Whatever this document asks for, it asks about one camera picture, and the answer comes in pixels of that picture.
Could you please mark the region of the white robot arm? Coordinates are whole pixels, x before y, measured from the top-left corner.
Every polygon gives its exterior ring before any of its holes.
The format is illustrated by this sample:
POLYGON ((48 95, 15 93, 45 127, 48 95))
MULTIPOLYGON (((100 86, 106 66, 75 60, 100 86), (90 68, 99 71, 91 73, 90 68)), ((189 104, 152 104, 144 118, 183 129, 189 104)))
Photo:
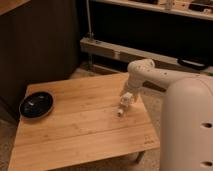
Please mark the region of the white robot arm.
POLYGON ((160 121, 160 171, 213 171, 213 77, 159 69, 151 59, 128 65, 120 114, 144 82, 166 90, 160 121))

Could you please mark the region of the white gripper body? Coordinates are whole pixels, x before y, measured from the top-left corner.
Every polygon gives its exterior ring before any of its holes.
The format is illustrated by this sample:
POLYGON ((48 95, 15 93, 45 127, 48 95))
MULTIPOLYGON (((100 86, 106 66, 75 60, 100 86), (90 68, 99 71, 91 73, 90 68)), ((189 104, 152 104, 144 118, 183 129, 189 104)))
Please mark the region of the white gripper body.
POLYGON ((127 80, 123 86, 121 93, 127 92, 127 93, 131 93, 132 95, 139 95, 141 87, 142 87, 141 81, 127 80))

